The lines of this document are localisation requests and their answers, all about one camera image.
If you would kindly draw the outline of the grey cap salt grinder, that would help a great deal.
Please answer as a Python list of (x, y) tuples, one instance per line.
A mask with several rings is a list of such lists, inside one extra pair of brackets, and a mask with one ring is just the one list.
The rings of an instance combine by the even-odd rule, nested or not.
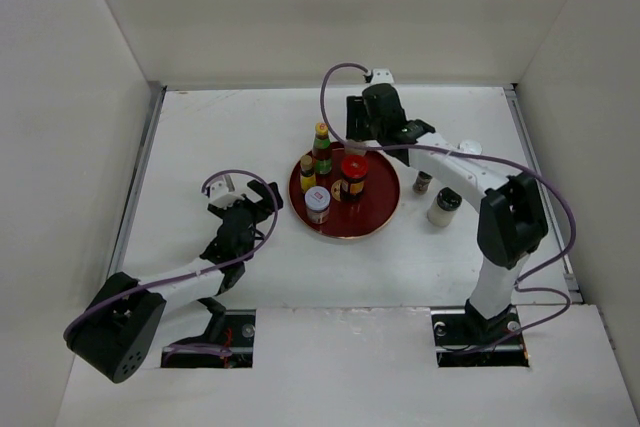
[(366, 154), (365, 145), (362, 143), (352, 143), (344, 146), (346, 155), (364, 156)]

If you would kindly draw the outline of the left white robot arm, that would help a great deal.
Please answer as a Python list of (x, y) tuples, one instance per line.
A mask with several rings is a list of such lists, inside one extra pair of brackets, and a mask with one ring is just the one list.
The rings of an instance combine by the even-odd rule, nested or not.
[(208, 211), (222, 224), (204, 252), (191, 264), (156, 280), (141, 281), (124, 272), (109, 277), (87, 309), (66, 328), (67, 347), (114, 383), (127, 380), (146, 358), (162, 316), (191, 302), (215, 306), (215, 297), (232, 289), (245, 264), (270, 238), (258, 224), (278, 218), (283, 200), (275, 182), (256, 177), (246, 196)]

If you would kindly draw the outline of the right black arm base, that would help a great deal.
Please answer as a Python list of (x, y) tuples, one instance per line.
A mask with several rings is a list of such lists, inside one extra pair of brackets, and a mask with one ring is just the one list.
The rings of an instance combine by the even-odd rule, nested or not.
[(489, 323), (473, 319), (464, 308), (434, 309), (430, 318), (441, 368), (529, 366), (515, 307)]

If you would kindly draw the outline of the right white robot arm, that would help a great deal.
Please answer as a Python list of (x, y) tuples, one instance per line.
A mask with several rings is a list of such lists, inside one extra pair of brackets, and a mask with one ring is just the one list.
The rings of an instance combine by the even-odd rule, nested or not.
[(346, 138), (375, 141), (376, 149), (452, 189), (478, 213), (477, 245), (483, 254), (479, 278), (465, 303), (464, 331), (489, 341), (511, 308), (511, 297), (530, 254), (548, 234), (535, 177), (524, 170), (505, 175), (464, 152), (430, 124), (409, 120), (397, 90), (388, 83), (367, 87), (346, 100)]

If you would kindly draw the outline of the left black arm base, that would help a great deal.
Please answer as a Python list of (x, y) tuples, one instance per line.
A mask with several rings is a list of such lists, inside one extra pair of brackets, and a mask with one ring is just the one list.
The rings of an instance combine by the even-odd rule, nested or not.
[(214, 298), (199, 300), (209, 312), (201, 334), (164, 347), (160, 367), (165, 369), (244, 369), (253, 367), (255, 310), (228, 310)]

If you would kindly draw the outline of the red lid sauce jar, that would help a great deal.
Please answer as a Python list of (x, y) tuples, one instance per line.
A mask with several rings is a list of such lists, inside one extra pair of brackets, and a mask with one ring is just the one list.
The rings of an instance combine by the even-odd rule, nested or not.
[(346, 155), (340, 167), (340, 193), (344, 200), (358, 200), (364, 192), (369, 165), (364, 156)]

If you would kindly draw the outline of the green label sauce bottle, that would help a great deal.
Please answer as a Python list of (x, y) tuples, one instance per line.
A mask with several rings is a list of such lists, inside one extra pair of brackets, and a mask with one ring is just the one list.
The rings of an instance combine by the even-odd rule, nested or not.
[(326, 176), (332, 170), (332, 147), (329, 129), (323, 122), (315, 125), (315, 137), (312, 146), (312, 158), (317, 175)]

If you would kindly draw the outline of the white blue cylinder shaker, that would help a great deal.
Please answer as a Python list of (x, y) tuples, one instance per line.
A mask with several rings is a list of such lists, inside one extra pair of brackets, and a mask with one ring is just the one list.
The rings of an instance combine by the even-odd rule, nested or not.
[(464, 153), (469, 153), (473, 155), (481, 155), (483, 153), (482, 145), (471, 139), (462, 140), (458, 146), (459, 150)]

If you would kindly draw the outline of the black cap pepper bottle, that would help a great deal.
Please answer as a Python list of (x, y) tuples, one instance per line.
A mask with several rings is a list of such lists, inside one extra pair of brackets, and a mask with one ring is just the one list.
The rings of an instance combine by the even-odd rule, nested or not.
[(442, 188), (427, 211), (428, 221), (436, 227), (447, 227), (462, 205), (462, 197), (449, 187)]

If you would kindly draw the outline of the red round tray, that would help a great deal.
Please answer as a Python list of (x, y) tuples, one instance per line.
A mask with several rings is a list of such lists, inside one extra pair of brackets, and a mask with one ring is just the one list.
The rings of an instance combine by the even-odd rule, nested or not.
[(297, 217), (312, 230), (326, 237), (357, 239), (384, 227), (394, 215), (400, 200), (401, 188), (396, 170), (390, 161), (378, 152), (368, 152), (365, 159), (368, 172), (363, 194), (356, 200), (341, 194), (341, 163), (345, 157), (339, 142), (331, 144), (333, 170), (328, 176), (319, 176), (317, 184), (331, 194), (328, 220), (314, 224), (308, 218), (300, 181), (300, 165), (296, 162), (288, 181), (288, 196)]

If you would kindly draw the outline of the small yellow label bottle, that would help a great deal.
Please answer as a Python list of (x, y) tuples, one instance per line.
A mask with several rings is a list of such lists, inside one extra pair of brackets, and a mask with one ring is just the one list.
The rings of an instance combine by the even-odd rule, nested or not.
[(309, 189), (316, 186), (316, 174), (314, 168), (314, 159), (311, 155), (304, 155), (300, 158), (300, 187), (303, 194)]

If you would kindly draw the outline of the small black cap bottle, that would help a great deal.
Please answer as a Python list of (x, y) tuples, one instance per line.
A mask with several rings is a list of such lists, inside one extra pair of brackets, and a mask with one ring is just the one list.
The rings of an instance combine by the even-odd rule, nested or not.
[(424, 195), (428, 192), (433, 177), (428, 173), (419, 171), (412, 186), (412, 190), (417, 195)]

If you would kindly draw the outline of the silver lid spice jar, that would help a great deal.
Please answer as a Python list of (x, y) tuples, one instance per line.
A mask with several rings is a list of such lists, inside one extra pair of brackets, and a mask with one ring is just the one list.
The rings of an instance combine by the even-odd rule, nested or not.
[(322, 186), (314, 186), (307, 190), (304, 202), (308, 220), (315, 225), (325, 223), (329, 216), (331, 203), (330, 192)]

